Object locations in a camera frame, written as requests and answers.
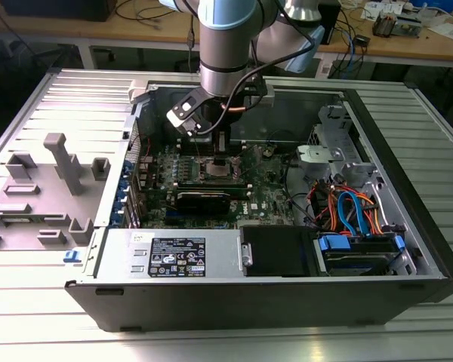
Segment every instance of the orange wire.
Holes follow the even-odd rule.
[[[369,214],[364,210],[364,215],[365,217],[368,218],[369,224],[371,225],[371,232],[376,235],[376,228],[374,227],[374,223],[372,222],[372,218],[369,216]]]
[[[335,202],[334,202],[334,196],[331,194],[331,203],[332,203],[332,210],[334,212],[334,228],[332,229],[333,231],[337,229],[337,212],[335,210]]]
[[[334,212],[332,211],[331,194],[327,197],[327,205],[331,214],[331,230],[334,231]]]
[[[347,187],[347,186],[338,186],[338,188],[354,192],[358,198],[361,198],[362,200],[366,200],[369,204],[374,205],[374,202],[372,202],[372,200],[370,198],[368,198],[365,194],[362,194],[361,192],[356,191],[355,189],[351,189],[350,187]],[[377,209],[374,211],[374,220],[375,220],[376,227],[373,228],[373,230],[377,230],[377,233],[383,234],[383,231],[381,229],[381,225],[379,224],[378,210]]]

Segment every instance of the blue object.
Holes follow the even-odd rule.
[[[227,226],[228,226],[228,222],[225,222],[225,225],[215,226],[215,229],[226,229]]]
[[[125,179],[119,180],[119,188],[120,189],[125,189],[128,186],[129,186],[128,181],[126,181]]]
[[[319,239],[320,249],[350,249],[350,243],[347,236],[344,235],[325,235]]]
[[[319,47],[319,45],[322,41],[322,38],[324,38],[324,31],[325,31],[324,27],[319,26],[313,32],[311,32],[310,36],[316,42],[316,45],[314,46],[314,48],[305,54],[295,57],[294,59],[291,59],[287,63],[285,70],[287,70],[289,72],[294,72],[294,73],[302,73],[307,68],[307,66],[310,64],[310,61],[314,58],[314,54],[317,52],[317,48]],[[299,49],[299,51],[307,48],[309,45],[310,45],[310,42],[308,40],[306,40],[305,43],[302,45],[302,48]]]
[[[440,8],[447,13],[453,11],[453,0],[411,0],[411,3],[416,8],[422,8],[425,2],[428,7]]]
[[[198,18],[209,29],[228,30],[250,19],[256,7],[256,0],[201,0]]]
[[[399,251],[403,251],[406,248],[405,241],[402,239],[401,236],[397,235],[394,237],[394,241],[399,248]]]
[[[122,222],[123,215],[119,215],[118,213],[112,213],[111,214],[111,221],[112,222]]]
[[[117,197],[119,200],[121,200],[122,198],[125,198],[125,197],[126,197],[126,193],[125,193],[124,191],[122,191],[122,190],[118,190],[118,191],[116,192],[116,197]]]
[[[63,258],[63,262],[81,262],[77,250],[68,250]]]
[[[171,10],[179,11],[174,3],[174,0],[159,0],[159,3],[167,8],[170,8]]]
[[[353,61],[354,61],[354,44],[353,39],[350,37],[350,34],[345,30],[341,30],[341,32],[349,39],[349,47],[350,47],[350,59],[349,64],[347,65],[347,72],[344,72],[341,76],[342,79],[345,79],[349,73],[353,70]]]
[[[351,191],[345,191],[343,192],[340,196],[339,199],[337,200],[337,211],[339,213],[339,219],[341,222],[349,229],[350,233],[352,236],[356,236],[356,230],[353,228],[352,225],[350,225],[346,217],[344,215],[344,199],[349,196],[350,198],[353,199],[354,206],[356,207],[356,214],[357,214],[357,222],[359,224],[359,229],[361,230],[361,234],[364,235],[369,235],[369,229],[368,226],[365,224],[364,218],[362,217],[362,206],[361,202],[357,198],[356,194]]]

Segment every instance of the cable on desk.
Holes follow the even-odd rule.
[[[5,25],[5,27],[8,29],[9,32],[11,32],[12,34],[15,35],[15,37],[23,44],[25,45],[25,48],[27,48],[27,50],[31,53],[31,55],[33,56],[33,59],[36,60],[38,63],[41,63],[43,66],[45,66],[46,68],[48,68],[48,65],[44,63],[44,61],[42,59],[40,59],[39,57],[37,57],[37,54],[35,51],[32,50],[32,48],[22,39],[22,37],[20,35],[18,35],[12,28],[10,25],[8,25],[8,23],[5,21],[5,19],[3,18],[3,16],[0,14],[0,21],[3,23],[3,25]]]
[[[152,17],[144,17],[143,15],[141,15],[144,11],[163,8],[163,6],[152,6],[152,7],[149,7],[149,8],[142,8],[139,11],[135,11],[135,17],[128,17],[128,16],[126,16],[124,14],[121,14],[119,12],[119,9],[121,9],[124,5],[126,5],[126,4],[128,4],[130,2],[133,2],[133,5],[135,5],[134,0],[125,0],[121,4],[118,4],[116,6],[116,8],[114,9],[114,13],[118,17],[121,17],[122,19],[134,20],[134,21],[137,21],[138,23],[141,23],[143,20],[156,20],[156,19],[159,19],[160,17],[165,17],[166,15],[173,14],[173,13],[176,12],[176,11],[167,11],[167,12],[165,12],[163,14],[155,15],[155,16],[152,16]]]
[[[341,31],[343,34],[345,34],[348,39],[349,39],[349,47],[350,47],[350,59],[349,59],[349,63],[347,64],[347,71],[341,76],[342,79],[345,79],[346,76],[352,72],[353,70],[353,60],[354,60],[354,43],[353,43],[353,38],[350,36],[350,34],[343,30],[343,29],[339,29],[339,31]]]
[[[337,31],[345,31],[345,32],[348,32],[349,35],[350,35],[350,37],[351,37],[351,39],[353,40],[353,39],[357,36],[356,30],[354,29],[354,27],[353,27],[352,25],[350,25],[349,19],[347,18],[347,15],[346,15],[345,11],[341,9],[341,13],[343,14],[343,16],[344,16],[344,18],[345,18],[346,21],[337,20],[337,22],[338,22],[339,24],[344,24],[344,25],[346,25],[346,26],[347,26],[347,30],[345,30],[345,29],[343,29],[343,28],[334,28],[334,29],[336,29]],[[357,63],[360,62],[359,66],[357,66],[356,68],[352,68],[352,69],[350,70],[351,72],[357,70],[356,77],[358,77],[358,76],[359,76],[359,73],[360,73],[360,71],[361,71],[361,68],[362,68],[362,66],[364,65],[364,56],[365,56],[365,53],[367,52],[367,48],[361,47],[361,50],[362,50],[362,55],[361,55],[357,60],[355,60],[355,61],[354,61],[353,63],[351,63],[351,64],[348,63],[347,65],[343,66],[342,64],[343,64],[343,62],[345,61],[345,59],[346,59],[348,53],[350,52],[350,47],[347,48],[346,53],[345,53],[344,56],[342,57],[339,66],[336,66],[336,65],[334,65],[334,64],[332,65],[332,67],[334,68],[334,71],[333,71],[333,73],[331,73],[331,74],[328,76],[328,78],[333,78],[333,77],[335,76],[335,73],[336,73],[336,72],[338,72],[338,73],[339,73],[339,76],[342,77],[342,75],[346,72],[347,68],[348,68],[350,65],[351,65],[351,66],[355,66]]]

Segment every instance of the black connector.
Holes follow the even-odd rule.
[[[367,48],[370,41],[371,38],[368,38],[367,36],[364,35],[356,35],[353,39],[354,45],[358,45],[361,48]]]

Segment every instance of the black cable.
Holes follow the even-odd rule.
[[[169,14],[173,14],[175,13],[176,11],[167,11],[166,13],[164,14],[160,14],[160,15],[155,15],[153,17],[144,17],[141,15],[141,13],[143,13],[144,11],[148,11],[148,10],[152,10],[152,9],[161,9],[163,8],[163,6],[152,6],[150,8],[143,8],[141,10],[139,10],[135,15],[136,17],[127,17],[121,13],[119,13],[119,9],[122,8],[124,5],[132,2],[133,0],[125,0],[124,2],[122,2],[121,4],[117,5],[114,9],[114,13],[118,16],[118,17],[121,17],[122,19],[125,19],[125,20],[134,20],[134,21],[138,21],[139,23],[142,21],[142,20],[154,20],[154,19],[158,19],[160,17],[165,17],[166,15],[169,15]]]
[[[305,217],[307,218],[307,221],[306,221],[306,225],[309,224],[310,222],[310,226],[313,227],[314,229],[320,229],[320,227],[318,227],[316,224],[315,224],[315,220],[313,217],[311,217],[311,215],[309,215],[309,213],[304,210],[297,202],[294,201],[294,197],[298,194],[295,194],[295,196],[291,196],[290,195],[290,192],[288,190],[288,186],[287,186],[287,175],[288,175],[288,170],[290,169],[290,166],[291,166],[291,163],[292,163],[292,160],[294,159],[295,155],[297,154],[297,151],[295,151],[292,156],[288,159],[288,162],[287,162],[287,167],[285,168],[285,172],[284,172],[284,175],[283,175],[283,179],[284,179],[284,190],[285,190],[285,194],[287,195],[287,199],[292,203],[292,205],[297,208],[303,215],[305,215]]]
[[[190,3],[188,2],[188,0],[183,0],[183,4],[184,6],[186,6],[188,8],[188,10],[190,11],[191,14],[193,14],[193,16],[195,18],[198,18],[198,14],[196,13],[195,9],[193,9],[193,7],[190,5]]]
[[[295,134],[294,132],[292,132],[291,130],[280,129],[280,130],[275,130],[275,131],[273,131],[273,132],[267,137],[267,139],[265,140],[265,142],[270,143],[272,137],[273,137],[274,135],[278,134],[278,133],[281,133],[281,132],[290,134],[290,135],[293,136],[295,139],[298,138],[298,135]]]
[[[296,198],[297,196],[307,196],[307,195],[308,195],[308,193],[306,193],[306,192],[298,192],[297,194],[292,195],[291,198]]]
[[[150,9],[153,9],[153,8],[144,8],[144,9],[141,9],[137,12],[137,15],[140,17],[140,19],[138,19],[139,21],[141,20],[154,20],[154,19],[159,19],[160,17],[165,17],[166,15],[169,15],[169,14],[173,14],[173,13],[176,13],[176,11],[174,10],[171,10],[171,11],[167,11],[166,13],[164,14],[160,14],[160,15],[155,15],[154,17],[143,17],[141,15],[141,13],[143,11],[146,11],[146,10],[150,10]]]
[[[251,44],[251,55],[254,58],[255,66],[258,66],[257,48],[255,47],[255,42],[252,40],[250,41],[250,44]]]
[[[347,15],[346,15],[346,13],[345,13],[345,11],[344,11],[343,9],[341,9],[341,13],[343,14],[344,19],[345,19],[346,21],[342,21],[342,20],[337,19],[337,23],[344,24],[344,25],[347,26],[347,30],[342,29],[342,28],[340,28],[340,29],[342,29],[342,30],[344,30],[344,31],[348,31],[349,36],[351,37],[351,39],[352,39],[352,41],[353,41],[354,53],[356,53],[356,49],[355,49],[356,44],[354,43],[354,39],[355,39],[356,36],[357,36],[356,30],[354,29],[354,27],[353,27],[352,25],[350,25],[349,19],[348,19]],[[358,63],[358,62],[360,61],[360,62],[361,62],[361,65],[359,66],[359,68],[356,68],[356,69],[353,68],[353,69],[351,69],[351,72],[353,72],[353,71],[355,71],[355,70],[359,70],[360,67],[362,67],[362,64],[364,63],[364,56],[365,56],[365,52],[367,52],[367,47],[366,47],[365,51],[364,51],[364,49],[363,49],[362,47],[361,47],[361,49],[362,49],[362,56],[361,56],[360,58],[358,58],[358,60],[354,61],[354,63],[353,63],[353,65],[355,65],[356,63]],[[332,78],[332,77],[334,77],[334,75],[335,75],[336,72],[338,72],[339,75],[341,75],[342,73],[345,73],[346,69],[349,67],[349,63],[347,63],[345,66],[343,66],[342,64],[343,64],[343,62],[345,61],[345,59],[346,59],[346,57],[347,57],[347,55],[348,55],[349,53],[350,53],[350,46],[348,45],[347,50],[346,50],[346,53],[344,53],[344,56],[342,57],[341,62],[339,63],[339,66],[336,66],[336,65],[334,65],[334,64],[332,65],[332,67],[334,68],[334,71],[333,71],[333,73],[331,73],[331,74],[328,76],[329,79]]]
[[[302,32],[302,30],[299,28],[299,26],[288,17],[288,14],[285,12],[285,10],[282,7],[282,5],[280,4],[279,0],[274,0],[274,2],[277,4],[277,7],[279,8],[280,12],[284,15],[285,19],[294,27],[295,30],[297,30],[299,32],[299,34],[301,34],[303,37],[305,37],[307,39],[307,41],[309,41],[309,43],[310,43],[309,46],[307,48],[304,48],[304,49],[301,49],[299,51],[296,51],[296,52],[294,52],[292,54],[286,55],[284,57],[280,57],[280,58],[278,58],[276,60],[272,60],[271,62],[265,63],[262,66],[258,66],[257,68],[251,70],[246,75],[244,75],[238,81],[238,83],[235,85],[235,87],[233,88],[233,91],[230,94],[230,97],[228,98],[228,101],[226,102],[225,109],[221,113],[221,116],[219,117],[219,119],[211,127],[209,127],[207,130],[204,130],[202,132],[198,132],[197,134],[199,136],[204,136],[206,134],[209,134],[216,127],[218,127],[218,125],[225,118],[225,115],[228,113],[228,110],[229,110],[230,106],[232,105],[233,97],[237,94],[237,92],[239,91],[239,89],[242,86],[242,84],[245,83],[250,77],[252,77],[253,75],[255,75],[255,74],[259,73],[259,72],[261,72],[264,69],[270,68],[271,66],[276,66],[277,64],[283,63],[283,62],[285,62],[287,60],[299,57],[300,55],[304,55],[304,54],[308,53],[309,51],[311,51],[315,47],[316,42],[312,39],[312,37],[309,34],[304,34]]]
[[[191,67],[191,53],[193,51],[193,48],[195,47],[195,28],[194,28],[194,20],[195,17],[191,15],[190,18],[190,30],[188,32],[188,36],[186,39],[186,45],[188,46],[188,70],[190,73],[193,73],[192,67]]]
[[[258,106],[258,104],[262,101],[262,99],[263,99],[263,96],[260,96],[250,106],[246,106],[245,107],[245,112],[249,111],[250,109],[255,108],[256,106]]]
[[[42,59],[40,59],[39,57],[37,57],[37,54],[35,53],[35,51],[32,50],[32,48],[22,39],[22,37],[20,35],[18,35],[12,28],[10,25],[8,25],[8,23],[5,21],[5,19],[3,18],[3,16],[0,14],[0,21],[3,23],[3,25],[5,25],[5,27],[8,29],[9,32],[11,32],[12,34],[15,35],[15,37],[23,44],[25,45],[25,48],[28,49],[28,51],[31,53],[31,55],[33,56],[34,60],[37,60],[39,63],[41,63],[43,66],[45,66],[46,68],[48,68],[48,65],[45,64]]]

